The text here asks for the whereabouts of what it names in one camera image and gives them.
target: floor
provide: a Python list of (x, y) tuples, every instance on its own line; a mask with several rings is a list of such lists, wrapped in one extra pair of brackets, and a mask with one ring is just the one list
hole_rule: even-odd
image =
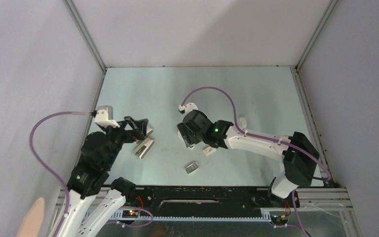
[[(268, 186), (283, 170), (282, 164), (242, 150), (218, 149), (206, 157), (204, 144), (189, 150), (178, 138), (176, 125), (183, 119), (178, 105), (192, 90), (208, 85), (230, 94), (248, 129), (309, 136), (288, 67), (109, 68), (98, 106), (113, 106), (117, 121), (124, 116), (149, 119), (155, 144), (144, 159), (133, 155), (135, 144), (125, 144), (106, 184), (124, 177), (137, 185)], [(230, 102), (217, 91), (200, 91), (188, 102), (213, 122), (233, 120)], [(90, 132), (98, 130), (91, 125)], [(199, 169), (188, 175), (185, 167), (193, 161)], [(312, 185), (323, 183), (314, 180)]]

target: white tabletop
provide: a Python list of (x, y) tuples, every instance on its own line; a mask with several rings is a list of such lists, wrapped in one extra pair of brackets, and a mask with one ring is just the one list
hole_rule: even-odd
[[(176, 125), (184, 117), (178, 105), (201, 86), (229, 93), (250, 130), (277, 135), (298, 131), (309, 137), (288, 67), (109, 68), (98, 106), (113, 106), (117, 121), (124, 116), (149, 119), (155, 143), (144, 159), (133, 155), (135, 144), (124, 144), (106, 184), (124, 177), (137, 185), (269, 186), (283, 170), (282, 164), (242, 150), (218, 149), (206, 157), (205, 144), (189, 150), (178, 138)], [(212, 122), (233, 122), (230, 102), (218, 91), (200, 91), (188, 102)], [(99, 130), (92, 124), (89, 132)], [(188, 175), (185, 167), (193, 161), (199, 169)], [(318, 168), (315, 176), (320, 177)], [(314, 180), (312, 185), (323, 183)]]

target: gray wall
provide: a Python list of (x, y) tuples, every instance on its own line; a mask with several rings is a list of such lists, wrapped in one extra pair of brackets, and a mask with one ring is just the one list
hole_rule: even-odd
[[(30, 130), (54, 112), (89, 111), (101, 74), (61, 0), (0, 0), (0, 236), (16, 235), (38, 197), (48, 225), (60, 186), (32, 156)], [(87, 121), (65, 116), (38, 129), (38, 153), (65, 179)]]
[(379, 0), (341, 1), (301, 76), (333, 173), (379, 236)]

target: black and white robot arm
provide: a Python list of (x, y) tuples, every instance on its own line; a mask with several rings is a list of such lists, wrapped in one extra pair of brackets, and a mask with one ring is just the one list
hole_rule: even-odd
[(114, 212), (127, 201), (135, 199), (135, 185), (124, 178), (111, 184), (104, 200), (83, 221), (97, 194), (100, 192), (118, 153), (124, 143), (144, 140), (148, 120), (134, 120), (124, 117), (124, 121), (113, 120), (113, 108), (100, 106), (94, 112), (95, 123), (104, 132), (89, 134), (81, 148), (77, 165), (73, 168), (67, 183), (69, 206), (65, 214), (60, 211), (49, 237), (94, 237), (106, 224)]
[[(268, 197), (271, 201), (283, 201), (297, 187), (310, 187), (316, 163), (303, 153), (283, 144), (294, 144), (318, 158), (319, 153), (304, 134), (295, 132), (293, 136), (277, 136), (247, 129), (243, 129), (243, 133), (229, 121), (219, 120), (212, 123), (194, 103), (180, 106), (179, 110), (185, 117), (183, 122), (177, 125), (178, 136), (188, 148), (192, 149), (195, 144), (204, 142), (213, 148), (254, 152), (284, 164), (284, 171), (275, 177), (269, 187)], [(247, 134), (257, 134), (274, 141)]]

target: white wall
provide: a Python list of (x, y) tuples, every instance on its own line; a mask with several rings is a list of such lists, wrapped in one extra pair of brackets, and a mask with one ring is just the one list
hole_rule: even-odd
[[(29, 132), (48, 114), (91, 110), (101, 74), (61, 0), (0, 0), (0, 236), (15, 236), (38, 197), (52, 214), (60, 186), (31, 155)], [(38, 152), (65, 179), (87, 121), (38, 129)]]
[(301, 71), (364, 236), (379, 236), (379, 0), (340, 1)]
[(294, 65), (330, 0), (75, 0), (108, 67)]

